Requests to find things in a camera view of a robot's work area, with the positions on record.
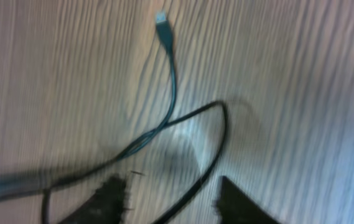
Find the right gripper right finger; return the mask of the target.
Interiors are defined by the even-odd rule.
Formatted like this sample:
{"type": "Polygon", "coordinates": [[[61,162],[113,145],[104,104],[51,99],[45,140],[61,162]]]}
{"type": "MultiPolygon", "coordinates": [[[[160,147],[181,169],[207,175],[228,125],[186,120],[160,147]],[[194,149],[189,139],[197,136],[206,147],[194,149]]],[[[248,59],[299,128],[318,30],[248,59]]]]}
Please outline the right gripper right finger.
{"type": "Polygon", "coordinates": [[[279,224],[279,222],[251,200],[227,176],[221,176],[218,198],[215,202],[217,214],[223,224],[279,224]]]}

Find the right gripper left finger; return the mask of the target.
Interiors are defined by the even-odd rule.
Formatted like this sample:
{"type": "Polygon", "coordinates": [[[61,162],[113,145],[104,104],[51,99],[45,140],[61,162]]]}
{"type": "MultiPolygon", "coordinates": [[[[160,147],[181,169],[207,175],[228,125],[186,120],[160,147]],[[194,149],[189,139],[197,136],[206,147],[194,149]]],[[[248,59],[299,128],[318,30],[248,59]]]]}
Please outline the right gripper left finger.
{"type": "Polygon", "coordinates": [[[126,179],[112,175],[85,203],[59,224],[122,223],[128,196],[126,188],[126,179]]]}

